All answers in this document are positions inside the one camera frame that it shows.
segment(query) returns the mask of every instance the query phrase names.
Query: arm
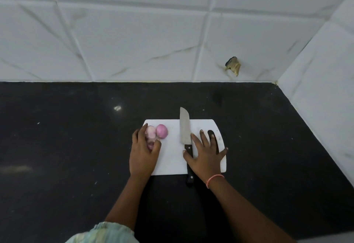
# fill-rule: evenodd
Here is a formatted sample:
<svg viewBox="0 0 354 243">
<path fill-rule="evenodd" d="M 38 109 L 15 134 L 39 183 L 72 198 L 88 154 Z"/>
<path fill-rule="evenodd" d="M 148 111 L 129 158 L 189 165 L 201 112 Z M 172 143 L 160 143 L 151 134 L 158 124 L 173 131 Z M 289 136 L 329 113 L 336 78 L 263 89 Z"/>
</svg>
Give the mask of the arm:
<svg viewBox="0 0 354 243">
<path fill-rule="evenodd" d="M 221 174 L 220 161 L 228 149 L 225 148 L 217 155 L 214 135 L 210 138 L 210 144 L 203 130 L 200 131 L 200 138 L 201 141 L 192 134 L 192 139 L 198 150 L 198 157 L 193 159 L 186 151 L 183 152 L 183 157 L 194 173 L 206 183 L 211 176 Z M 296 243 L 287 233 L 241 196 L 224 178 L 214 177 L 209 182 L 209 188 L 219 200 L 233 230 L 242 242 Z"/>
<path fill-rule="evenodd" d="M 133 133 L 133 144 L 129 158 L 130 178 L 117 202 L 107 215 L 105 221 L 119 223 L 134 231 L 141 194 L 155 169 L 159 157 L 161 142 L 155 141 L 150 153 L 145 141 L 145 124 Z"/>
</svg>

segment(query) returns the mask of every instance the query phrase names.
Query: finger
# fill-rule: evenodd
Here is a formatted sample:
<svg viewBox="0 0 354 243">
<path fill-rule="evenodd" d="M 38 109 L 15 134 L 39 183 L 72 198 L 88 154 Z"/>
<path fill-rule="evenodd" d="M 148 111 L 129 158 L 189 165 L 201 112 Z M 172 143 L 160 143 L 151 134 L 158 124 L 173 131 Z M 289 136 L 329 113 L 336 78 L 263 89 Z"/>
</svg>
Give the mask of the finger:
<svg viewBox="0 0 354 243">
<path fill-rule="evenodd" d="M 211 134 L 210 136 L 210 148 L 213 150 L 213 152 L 216 152 L 216 138 L 214 134 Z"/>
<path fill-rule="evenodd" d="M 229 148 L 225 148 L 224 150 L 222 150 L 221 152 L 219 152 L 218 156 L 220 157 L 220 160 L 224 158 L 224 156 L 226 155 L 227 151 Z"/>
<path fill-rule="evenodd" d="M 197 149 L 200 149 L 203 147 L 203 144 L 200 142 L 200 140 L 198 139 L 198 137 L 196 135 L 191 133 L 190 136 L 192 137 L 192 140 L 194 141 L 194 144 L 197 147 Z"/>
<path fill-rule="evenodd" d="M 154 147 L 151 152 L 151 154 L 156 157 L 156 160 L 159 157 L 160 150 L 161 150 L 161 141 L 159 139 L 157 139 L 157 140 L 155 140 Z"/>
<path fill-rule="evenodd" d="M 138 142 L 138 132 L 139 132 L 139 129 L 135 130 L 133 133 L 133 138 L 132 138 L 133 143 Z"/>
<path fill-rule="evenodd" d="M 146 131 L 146 128 L 148 127 L 148 123 L 146 123 L 145 125 L 143 125 L 141 127 L 141 129 L 139 130 L 138 132 L 138 141 L 140 142 L 144 142 L 145 143 L 145 131 Z"/>
<path fill-rule="evenodd" d="M 187 162 L 187 164 L 190 166 L 190 168 L 193 169 L 195 160 L 186 150 L 183 151 L 183 158 Z"/>
<path fill-rule="evenodd" d="M 204 131 L 202 129 L 200 130 L 199 134 L 204 147 L 209 147 L 210 145 L 208 139 L 206 138 L 206 135 L 204 134 Z"/>
</svg>

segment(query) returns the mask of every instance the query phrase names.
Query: forearm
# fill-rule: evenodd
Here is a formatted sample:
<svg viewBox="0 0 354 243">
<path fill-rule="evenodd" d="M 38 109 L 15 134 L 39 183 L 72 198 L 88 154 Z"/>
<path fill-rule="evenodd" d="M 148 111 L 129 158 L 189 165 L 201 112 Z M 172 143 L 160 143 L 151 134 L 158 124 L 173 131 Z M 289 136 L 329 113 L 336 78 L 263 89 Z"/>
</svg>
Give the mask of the forearm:
<svg viewBox="0 0 354 243">
<path fill-rule="evenodd" d="M 125 225 L 134 231 L 140 197 L 146 183 L 146 180 L 131 176 L 105 221 Z"/>
<path fill-rule="evenodd" d="M 209 187 L 219 200 L 231 226 L 242 242 L 295 242 L 241 196 L 224 178 L 213 178 Z"/>
</svg>

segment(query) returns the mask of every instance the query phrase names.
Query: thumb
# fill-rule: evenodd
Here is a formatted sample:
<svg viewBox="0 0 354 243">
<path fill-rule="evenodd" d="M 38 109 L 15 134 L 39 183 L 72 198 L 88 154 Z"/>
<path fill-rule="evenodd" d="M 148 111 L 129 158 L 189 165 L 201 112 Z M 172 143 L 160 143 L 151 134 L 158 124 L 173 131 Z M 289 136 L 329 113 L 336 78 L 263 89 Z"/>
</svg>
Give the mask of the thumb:
<svg viewBox="0 0 354 243">
<path fill-rule="evenodd" d="M 190 167 L 194 165 L 195 160 L 186 150 L 183 151 L 183 158 Z"/>
<path fill-rule="evenodd" d="M 224 158 L 224 156 L 226 155 L 227 151 L 229 148 L 225 148 L 224 150 L 222 150 L 221 152 L 219 152 L 219 156 L 220 156 L 220 160 Z"/>
<path fill-rule="evenodd" d="M 151 154 L 159 157 L 160 150 L 161 150 L 161 141 L 155 140 L 154 147 L 153 147 L 153 150 L 151 151 Z"/>
</svg>

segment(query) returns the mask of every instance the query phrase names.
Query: hand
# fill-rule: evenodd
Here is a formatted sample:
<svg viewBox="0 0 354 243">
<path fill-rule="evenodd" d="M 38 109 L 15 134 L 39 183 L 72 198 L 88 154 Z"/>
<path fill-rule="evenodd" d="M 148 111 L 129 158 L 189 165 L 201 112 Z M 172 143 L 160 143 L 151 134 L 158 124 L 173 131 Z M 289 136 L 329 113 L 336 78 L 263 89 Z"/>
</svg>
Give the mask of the hand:
<svg viewBox="0 0 354 243">
<path fill-rule="evenodd" d="M 225 148 L 217 155 L 215 136 L 211 135 L 209 144 L 203 130 L 200 131 L 201 141 L 193 133 L 191 137 L 197 147 L 198 157 L 194 159 L 185 150 L 183 151 L 183 157 L 193 172 L 206 183 L 210 177 L 221 174 L 220 161 L 226 155 L 228 148 Z"/>
<path fill-rule="evenodd" d="M 155 169 L 161 149 L 161 141 L 156 140 L 152 152 L 148 150 L 145 141 L 147 127 L 148 124 L 145 124 L 140 130 L 137 129 L 133 133 L 133 144 L 129 158 L 130 176 L 143 180 L 145 183 L 147 183 Z"/>
</svg>

